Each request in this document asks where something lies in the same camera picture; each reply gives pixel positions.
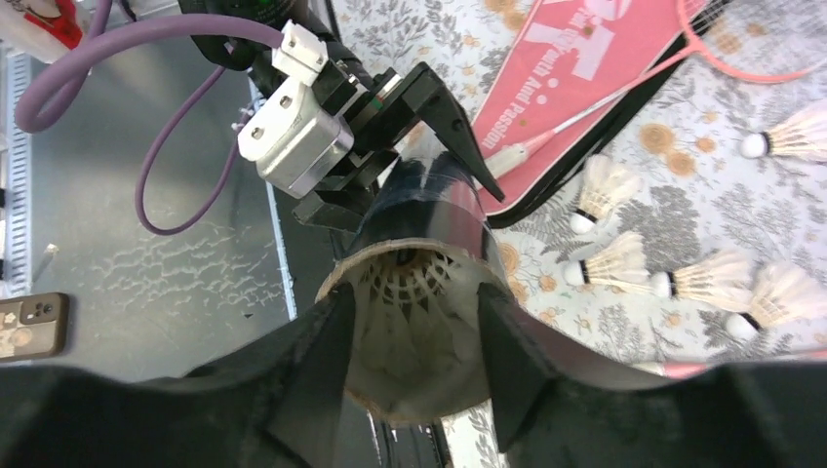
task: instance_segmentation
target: cable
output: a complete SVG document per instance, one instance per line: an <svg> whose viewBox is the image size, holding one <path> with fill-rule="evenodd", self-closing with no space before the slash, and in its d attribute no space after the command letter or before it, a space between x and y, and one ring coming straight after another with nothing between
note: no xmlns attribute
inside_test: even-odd
<svg viewBox="0 0 827 468"><path fill-rule="evenodd" d="M232 148L230 149L230 153L227 156L227 161L226 163L224 163L224 169L221 171L221 176L218 178L218 182L216 183L216 186L213 187L213 191L210 193L210 196L207 198L207 201L204 203L204 205L202 205L200 209L198 209L198 211L190 219L185 221L183 224L173 228L164 229L156 226L152 223L152 221L149 220L149 217L146 215L146 206L143 203L143 198L144 192L146 190L146 181L149 179L149 173L152 170L152 165L155 163L155 159L158 157L158 153L160 153L161 147L167 141L167 138L176 129L180 121L183 120L184 115L186 115L186 113L189 112L192 106L195 105L195 103L198 102L198 100L200 100L207 93L207 91L210 90L210 88L216 83L216 81L218 81L218 78L220 78L221 75L224 73L224 70L225 68L223 67L216 68L216 71L214 71L207 78L207 80L204 83L202 83L201 86L199 86L198 89L195 90L195 92L190 97L187 98L187 100L184 102L184 104L181 105L178 111L176 111L176 113L173 114L172 117L170 117L170 120L167 122L164 128L161 129L161 132L158 134L155 140L152 141L152 145L146 152L146 157L143 159L143 164L140 167L138 183L135 186L135 211L138 214L138 221L140 221L140 224L143 225L143 227L146 228L146 230L153 234L159 236L172 236L175 234L179 234L185 231L186 229L189 229L190 227L192 227L193 224L198 222L198 220L201 219L207 213L207 211L210 209L213 203L216 202L218 195L220 195L221 190L223 190L224 186L227 183L227 180L229 179L233 163L235 163L236 159L238 159L238 141L234 141ZM241 121L239 122L239 126L237 126L236 128L240 130L242 127L244 127L244 124L246 124L249 120L250 115L247 112L244 112L242 114Z"/></svg>
<svg viewBox="0 0 827 468"><path fill-rule="evenodd" d="M334 1L325 0L325 9L328 11L328 22L331 24L331 33L334 39L341 44L341 31L338 28L338 21L335 17Z"/></svg>
<svg viewBox="0 0 827 468"><path fill-rule="evenodd" d="M100 5L108 14L112 1L100 0ZM100 18L101 11L98 11L93 22ZM43 70L20 97L15 109L18 128L36 133L54 125L77 96L89 70L104 59L147 42L197 35L239 37L273 49L277 49L282 41L281 31L260 22L221 15L193 13L127 24L86 40ZM52 104L43 110L52 98Z"/></svg>
<svg viewBox="0 0 827 468"><path fill-rule="evenodd" d="M124 9L128 8L128 5L124 6L121 4L120 6ZM115 31L102 34L111 9L112 0L100 0L93 17L90 32L84 38L81 46L70 51L63 58L47 67L35 78L31 85L29 85L28 89L20 97L18 107L15 109L15 120L20 129L25 132L36 133L53 126L77 97L92 66L137 45L159 39L191 35L226 35L240 37L265 44L274 49L278 48L282 41L281 31L272 29L269 26L247 19L202 14L133 22ZM213 192L210 194L207 202L193 217L185 221L182 225L162 229L152 224L148 219L143 204L143 197L152 164L155 162L161 147L177 124L192 106L216 83L223 72L224 68L221 67L214 71L184 102L181 108L161 130L158 137L152 142L143 160L135 190L136 213L143 227L156 235L168 236L178 234L195 224L216 201L224 185L226 185L232 165L238 157L238 143L236 142L230 150L221 176L218 178L218 182L213 188ZM44 106L50 101L51 104L44 110ZM250 116L245 113L245 115L242 116L241 125L243 126L249 118Z"/></svg>

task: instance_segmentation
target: white feather shuttlecock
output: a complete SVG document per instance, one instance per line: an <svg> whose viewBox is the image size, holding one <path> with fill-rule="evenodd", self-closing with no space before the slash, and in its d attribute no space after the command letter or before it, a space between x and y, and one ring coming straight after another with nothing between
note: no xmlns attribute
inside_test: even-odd
<svg viewBox="0 0 827 468"><path fill-rule="evenodd" d="M591 258L566 265L563 278L572 286L592 284L617 286L628 292L649 291L643 237L637 232L624 232Z"/></svg>
<svg viewBox="0 0 827 468"><path fill-rule="evenodd" d="M486 399L477 289L496 283L488 267L414 243L373 253L343 271L357 310L351 397L395 421L434 411L443 416Z"/></svg>
<svg viewBox="0 0 827 468"><path fill-rule="evenodd" d="M805 269L778 261L759 273L749 313L731 315L726 329L748 341L762 329L822 315L827 315L827 291Z"/></svg>
<svg viewBox="0 0 827 468"><path fill-rule="evenodd" d="M629 201L641 190L643 180L608 156L596 154L586 161L583 189L577 209L571 214L571 230L585 234L611 210Z"/></svg>
<svg viewBox="0 0 827 468"><path fill-rule="evenodd" d="M356 330L366 331L355 345L368 369L401 380L421 378L424 372L445 371L455 359L473 354L473 349L464 349L467 340L453 339L453 332L477 328L473 318L463 320L451 307L467 297L457 297L456 291L445 294L458 274L458 263L450 257L415 249L380 255L366 268L360 283L370 286L360 293L369 297L357 301L369 303L372 313L366 317L368 327L357 324ZM468 302L458 310L467 307Z"/></svg>
<svg viewBox="0 0 827 468"><path fill-rule="evenodd" d="M743 253L720 251L675 271L651 275L651 290L660 297L693 299L729 312L749 310L752 264Z"/></svg>
<svg viewBox="0 0 827 468"><path fill-rule="evenodd" d="M827 161L827 99L814 102L775 127L747 136L740 145L746 158L786 156Z"/></svg>

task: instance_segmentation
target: pink badminton racket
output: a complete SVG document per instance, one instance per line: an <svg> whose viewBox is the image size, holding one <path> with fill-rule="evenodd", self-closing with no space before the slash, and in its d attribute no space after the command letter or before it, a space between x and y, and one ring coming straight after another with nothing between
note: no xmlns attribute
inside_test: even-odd
<svg viewBox="0 0 827 468"><path fill-rule="evenodd" d="M827 61L824 1L678 0L676 15L685 48L553 129L503 147L486 161L494 177L511 172L553 136L692 54L733 78L767 84L801 78Z"/></svg>

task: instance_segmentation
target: pink racket cover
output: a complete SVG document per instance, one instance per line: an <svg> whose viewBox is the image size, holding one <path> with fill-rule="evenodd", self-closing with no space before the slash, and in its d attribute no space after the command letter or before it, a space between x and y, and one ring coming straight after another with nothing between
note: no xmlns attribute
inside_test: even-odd
<svg viewBox="0 0 827 468"><path fill-rule="evenodd" d="M474 121L483 155L534 137L640 76L680 34L676 0L537 0ZM611 110L604 106L483 191L487 215L507 211Z"/></svg>

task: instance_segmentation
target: patterned fabric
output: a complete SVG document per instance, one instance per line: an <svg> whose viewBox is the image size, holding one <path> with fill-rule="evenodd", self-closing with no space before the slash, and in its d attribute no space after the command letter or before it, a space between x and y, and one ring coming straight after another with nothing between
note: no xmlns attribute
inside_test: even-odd
<svg viewBox="0 0 827 468"><path fill-rule="evenodd" d="M366 58L369 71L393 66L405 73L427 61L473 116L531 1L335 0L335 6L346 45ZM737 154L746 134L818 98L827 98L827 70L785 85L751 85L691 58L604 151L644 178L638 197L592 233L576 236L568 222L578 176L527 219L498 231L514 294L549 327L626 363L722 362L827 346L827 320L800 321L740 345L724 330L727 314L711 305L573 288L562 276L566 261L634 229L645 238L652 271L739 248L757 266L789 259L826 283L827 165ZM420 130L410 143L425 144L418 140L430 134ZM444 425L455 467L506 466L492 435L490 404Z"/></svg>

